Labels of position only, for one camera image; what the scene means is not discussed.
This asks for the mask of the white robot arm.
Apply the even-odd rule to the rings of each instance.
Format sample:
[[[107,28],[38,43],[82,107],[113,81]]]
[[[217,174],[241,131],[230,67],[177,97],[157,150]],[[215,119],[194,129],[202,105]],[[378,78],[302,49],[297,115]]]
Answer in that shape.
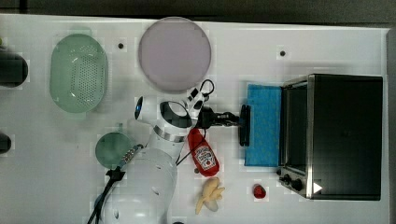
[[[94,224],[168,224],[168,210],[177,184],[177,159],[188,134],[211,126],[239,126],[240,117],[216,113],[199,94],[180,101],[155,96],[138,99],[134,118],[149,124],[144,147],[131,149],[107,172],[104,194]]]

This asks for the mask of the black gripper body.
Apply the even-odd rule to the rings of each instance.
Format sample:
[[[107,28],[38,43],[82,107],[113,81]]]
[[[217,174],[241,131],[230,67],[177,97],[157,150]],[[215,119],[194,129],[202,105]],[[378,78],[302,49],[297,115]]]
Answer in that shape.
[[[210,107],[204,106],[198,116],[196,127],[199,129],[209,129],[212,126],[222,126],[220,113],[215,113]]]

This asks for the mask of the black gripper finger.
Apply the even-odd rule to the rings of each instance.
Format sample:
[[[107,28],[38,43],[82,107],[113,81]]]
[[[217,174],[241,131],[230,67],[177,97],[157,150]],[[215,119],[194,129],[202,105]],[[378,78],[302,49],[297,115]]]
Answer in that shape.
[[[223,117],[225,119],[239,119],[239,116],[236,116],[235,114],[231,113],[231,112],[225,112],[223,113]]]
[[[231,127],[231,126],[240,126],[240,122],[239,121],[232,121],[232,120],[225,120],[223,122],[223,125],[226,127]]]

